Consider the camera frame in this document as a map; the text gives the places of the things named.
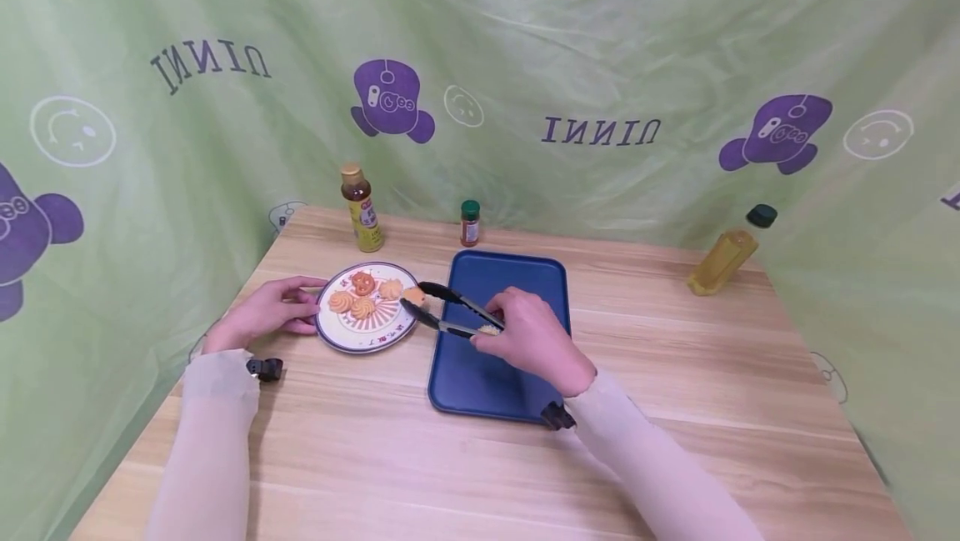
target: wooden table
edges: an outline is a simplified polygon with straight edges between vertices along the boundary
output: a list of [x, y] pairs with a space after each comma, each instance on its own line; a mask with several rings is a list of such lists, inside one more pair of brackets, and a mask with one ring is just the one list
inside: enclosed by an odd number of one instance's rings
[[[384, 218], [377, 259], [446, 282], [459, 226]], [[683, 280], [695, 252], [486, 231], [481, 249], [567, 267], [573, 337], [718, 476], [768, 541], [910, 539], [770, 281], [749, 264], [721, 294]], [[333, 276], [370, 257], [346, 212], [301, 208], [238, 297], [266, 281]], [[253, 423], [250, 538], [652, 538], [610, 472], [569, 432], [438, 413], [426, 397], [436, 333], [348, 356], [282, 338], [280, 383]], [[177, 429], [179, 385], [77, 528], [141, 538]]]

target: condiment bottle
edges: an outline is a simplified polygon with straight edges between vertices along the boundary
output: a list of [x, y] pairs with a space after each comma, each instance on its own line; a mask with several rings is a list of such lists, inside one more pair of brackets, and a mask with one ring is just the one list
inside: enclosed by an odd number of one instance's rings
[[[754, 206], [747, 214], [747, 223], [759, 229], [768, 229], [777, 219], [777, 211], [766, 204]], [[694, 295], [714, 295], [730, 280], [734, 272], [757, 251], [759, 243], [745, 229], [731, 229], [713, 244], [698, 267], [690, 274], [687, 286]]]
[[384, 239], [377, 221], [377, 213], [373, 211], [370, 182], [364, 178], [360, 164], [353, 162], [343, 164], [340, 168], [340, 178], [343, 180], [340, 193], [343, 199], [347, 200], [350, 208], [353, 236], [357, 239], [360, 251], [377, 251], [383, 247]]
[[468, 199], [460, 204], [460, 244], [472, 247], [480, 243], [480, 202]]

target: bottle label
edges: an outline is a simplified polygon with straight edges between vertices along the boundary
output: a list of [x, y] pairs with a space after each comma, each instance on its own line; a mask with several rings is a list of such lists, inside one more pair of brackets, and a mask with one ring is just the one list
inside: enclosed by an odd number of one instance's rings
[[350, 220], [353, 222], [353, 236], [357, 239], [360, 251], [377, 251], [383, 246], [383, 233], [373, 211], [370, 198], [362, 201], [348, 201]]
[[480, 223], [467, 223], [463, 227], [463, 240], [467, 243], [475, 243], [480, 238]]

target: hand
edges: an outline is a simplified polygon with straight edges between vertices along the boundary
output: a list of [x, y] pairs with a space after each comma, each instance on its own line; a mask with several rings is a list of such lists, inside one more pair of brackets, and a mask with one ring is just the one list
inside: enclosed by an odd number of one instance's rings
[[202, 352], [247, 349], [254, 339], [274, 331], [315, 334], [317, 329], [311, 319], [320, 312], [320, 307], [316, 296], [303, 288], [326, 284], [326, 280], [308, 276], [264, 283], [210, 328]]
[[580, 395], [593, 383], [596, 367], [538, 295], [510, 287], [493, 297], [487, 312], [503, 313], [507, 327], [497, 337], [474, 335], [470, 343], [479, 351], [543, 378], [563, 397]]

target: cookie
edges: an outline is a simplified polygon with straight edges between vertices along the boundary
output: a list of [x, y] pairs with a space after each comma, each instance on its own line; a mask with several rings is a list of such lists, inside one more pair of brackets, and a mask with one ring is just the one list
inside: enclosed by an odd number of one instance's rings
[[350, 308], [350, 315], [357, 320], [370, 318], [374, 312], [377, 312], [377, 304], [370, 297], [361, 297], [353, 302], [353, 307]]
[[377, 280], [367, 272], [357, 272], [350, 277], [350, 283], [353, 283], [353, 292], [360, 297], [370, 295], [377, 288]]
[[403, 283], [397, 279], [390, 279], [380, 283], [380, 297], [387, 301], [397, 301], [403, 293]]
[[347, 313], [353, 307], [353, 295], [350, 295], [347, 291], [335, 291], [335, 293], [330, 294], [327, 306], [330, 307], [330, 312]]
[[419, 287], [405, 288], [402, 293], [403, 299], [406, 299], [412, 305], [424, 308], [426, 307], [426, 294]]

